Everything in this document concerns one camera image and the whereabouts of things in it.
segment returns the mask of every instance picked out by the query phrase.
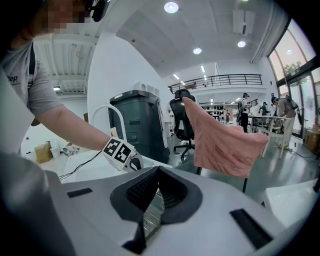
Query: white ceiling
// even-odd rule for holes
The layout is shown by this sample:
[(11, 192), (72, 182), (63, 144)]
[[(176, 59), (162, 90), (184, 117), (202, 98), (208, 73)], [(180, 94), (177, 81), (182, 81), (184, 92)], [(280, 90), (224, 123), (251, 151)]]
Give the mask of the white ceiling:
[[(59, 34), (36, 37), (35, 54), (53, 86), (66, 94), (87, 92), (92, 56), (102, 30), (130, 42), (162, 78), (173, 71), (219, 60), (250, 60), (266, 30), (272, 2), (174, 0), (179, 11), (169, 14), (164, 10), (168, 1), (111, 0), (105, 18), (98, 23), (90, 20), (71, 25)], [(244, 48), (237, 47), (241, 36), (233, 32), (233, 10), (237, 9), (255, 12), (253, 33), (246, 37), (250, 42)], [(278, 27), (285, 24), (274, 23)], [(196, 47), (202, 48), (201, 54), (193, 54)]]
[[(259, 97), (265, 95), (265, 93), (254, 93), (254, 92), (250, 92), (248, 94), (250, 96), (248, 98), (248, 101), (256, 100)], [(207, 93), (207, 94), (197, 95), (196, 99), (198, 104), (210, 103), (210, 99), (213, 99), (213, 103), (218, 103), (218, 102), (231, 103), (231, 102), (235, 102), (237, 98), (242, 99), (242, 97), (243, 97), (242, 92), (223, 92), (223, 93)]]

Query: chair headrest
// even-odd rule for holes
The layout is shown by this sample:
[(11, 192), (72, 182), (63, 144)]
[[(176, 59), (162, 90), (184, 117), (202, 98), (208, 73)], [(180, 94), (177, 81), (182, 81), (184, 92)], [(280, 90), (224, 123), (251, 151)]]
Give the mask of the chair headrest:
[(190, 98), (191, 93), (187, 89), (180, 89), (174, 93), (175, 99), (182, 99), (182, 97)]

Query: black railing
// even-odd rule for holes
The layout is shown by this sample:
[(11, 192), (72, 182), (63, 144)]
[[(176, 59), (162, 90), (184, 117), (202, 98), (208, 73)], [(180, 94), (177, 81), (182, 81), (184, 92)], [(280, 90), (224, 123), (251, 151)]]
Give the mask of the black railing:
[(184, 81), (168, 86), (172, 93), (180, 89), (199, 89), (214, 86), (256, 85), (262, 86), (260, 74), (222, 74)]

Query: round ceiling light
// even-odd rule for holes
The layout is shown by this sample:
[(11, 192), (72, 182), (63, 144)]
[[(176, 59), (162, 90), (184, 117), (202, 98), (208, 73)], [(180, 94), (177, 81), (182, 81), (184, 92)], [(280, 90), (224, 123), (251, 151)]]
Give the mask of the round ceiling light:
[(242, 48), (242, 47), (245, 47), (245, 46), (246, 46), (246, 42), (244, 42), (244, 41), (238, 42), (238, 47)]
[(194, 53), (194, 54), (200, 54), (201, 52), (202, 52), (201, 48), (195, 48), (195, 49), (193, 50), (193, 53)]
[(175, 2), (167, 2), (164, 5), (164, 10), (169, 14), (174, 14), (179, 10), (179, 6)]

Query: pink cloth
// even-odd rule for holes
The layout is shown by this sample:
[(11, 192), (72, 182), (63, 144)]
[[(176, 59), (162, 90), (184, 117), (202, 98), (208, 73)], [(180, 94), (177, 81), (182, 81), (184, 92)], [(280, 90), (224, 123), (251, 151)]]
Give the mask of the pink cloth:
[(248, 178), (268, 136), (244, 133), (241, 126), (228, 126), (215, 120), (191, 99), (183, 97), (182, 101), (194, 131), (194, 166)]

